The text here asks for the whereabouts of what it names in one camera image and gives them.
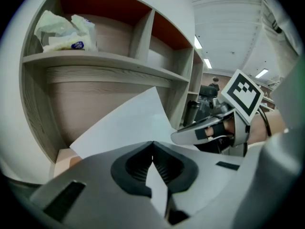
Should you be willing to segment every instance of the wall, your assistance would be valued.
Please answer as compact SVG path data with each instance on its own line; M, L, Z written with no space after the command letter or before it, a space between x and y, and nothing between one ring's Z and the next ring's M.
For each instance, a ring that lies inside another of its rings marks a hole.
M0 41L0 164L3 174L15 180L42 184L53 165L32 135L20 99L20 54L30 22L44 0L25 0ZM194 15L191 0L142 0L159 10L193 44Z
M202 74L202 79L201 79L201 85L205 85L208 86L209 84L211 84L213 82L213 77L217 76L219 79L218 85L219 85L219 92L221 92L223 90L223 88L225 87L225 85L227 85L227 83L229 82L229 80L231 79L230 76L225 76L225 75L218 75L218 74L210 74L210 73L203 73ZM267 97L271 98L270 93L271 90L261 86L261 90L265 93L267 93ZM262 103L266 103L268 105L268 107L270 108L274 108L274 104L266 101L266 100L262 100Z

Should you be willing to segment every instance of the plastic bag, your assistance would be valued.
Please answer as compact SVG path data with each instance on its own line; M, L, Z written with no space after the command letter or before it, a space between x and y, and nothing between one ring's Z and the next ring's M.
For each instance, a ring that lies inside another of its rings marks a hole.
M75 26L48 10L42 14L34 35L41 42L43 52L70 49L97 51L95 25L78 15L72 18Z

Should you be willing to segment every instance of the ceiling light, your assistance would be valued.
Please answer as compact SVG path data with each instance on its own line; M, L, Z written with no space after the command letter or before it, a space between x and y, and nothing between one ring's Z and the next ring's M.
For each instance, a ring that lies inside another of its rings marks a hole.
M198 41L198 39L197 39L196 36L195 36L195 47L196 47L197 49L202 49L202 46L201 46L201 44L200 44L200 42Z
M206 66L208 66L209 69L212 68L211 63L208 59L204 59L204 62L206 63Z
M260 78L261 76L263 76L264 74L266 74L269 70L268 69L263 69L257 76L256 78Z

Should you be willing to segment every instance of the human hand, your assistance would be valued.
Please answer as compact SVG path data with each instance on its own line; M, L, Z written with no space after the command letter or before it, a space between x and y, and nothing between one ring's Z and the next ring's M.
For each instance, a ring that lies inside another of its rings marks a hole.
M235 133L235 123L234 123L234 119L233 119L233 118L224 121L224 129L225 129L227 132L229 132L229 133L232 133L232 134ZM211 127L206 128L206 129L205 129L205 134L206 134L207 136L212 136L212 135L214 135L214 130L213 130L213 128L211 128Z

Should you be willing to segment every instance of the ceiling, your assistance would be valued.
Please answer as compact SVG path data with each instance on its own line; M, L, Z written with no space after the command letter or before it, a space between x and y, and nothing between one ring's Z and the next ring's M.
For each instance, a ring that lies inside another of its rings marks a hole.
M192 1L201 54L212 65L205 72L232 75L240 69L254 77L266 68L257 81L278 79L275 53L262 31L262 0Z

